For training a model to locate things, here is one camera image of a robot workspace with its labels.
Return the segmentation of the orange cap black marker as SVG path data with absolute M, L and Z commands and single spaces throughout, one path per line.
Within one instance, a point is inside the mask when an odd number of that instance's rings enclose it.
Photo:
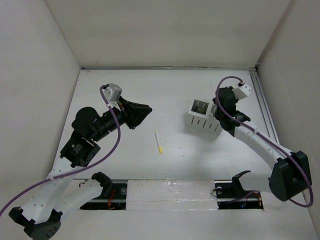
M 200 113 L 202 111 L 202 108 L 200 105 L 196 104 L 192 107 L 192 111 L 196 113 Z

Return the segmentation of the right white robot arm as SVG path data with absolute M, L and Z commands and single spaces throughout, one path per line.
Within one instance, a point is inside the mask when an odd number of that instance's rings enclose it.
M 213 99 L 217 106 L 214 117 L 223 130 L 245 143 L 270 167 L 268 187 L 273 195 L 285 202 L 312 185 L 309 160 L 302 151 L 293 152 L 263 134 L 244 113 L 236 110 L 241 97 L 251 92 L 248 86 L 223 87 Z

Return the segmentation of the yellow cap white pen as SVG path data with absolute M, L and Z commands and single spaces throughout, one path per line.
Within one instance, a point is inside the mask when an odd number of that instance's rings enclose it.
M 155 140 L 156 140 L 158 152 L 159 152 L 159 154 L 162 154 L 162 153 L 163 153 L 163 149 L 162 149 L 161 144 L 160 144 L 160 141 L 159 141 L 158 132 L 155 131 L 155 132 L 154 132 L 154 135 L 155 135 Z

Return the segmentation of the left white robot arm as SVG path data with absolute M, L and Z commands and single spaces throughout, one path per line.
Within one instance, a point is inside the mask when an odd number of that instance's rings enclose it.
M 38 192 L 22 206 L 14 207 L 9 217 L 33 240 L 49 240 L 61 227 L 68 213 L 82 207 L 88 201 L 107 198 L 112 193 L 113 181 L 97 172 L 80 186 L 75 195 L 63 196 L 74 176 L 92 168 L 91 160 L 101 149 L 97 142 L 122 125 L 135 129 L 152 112 L 145 104 L 120 98 L 109 104 L 108 111 L 99 115 L 92 107 L 81 108 L 71 126 L 73 132 L 60 152 L 48 177 L 31 186 Z

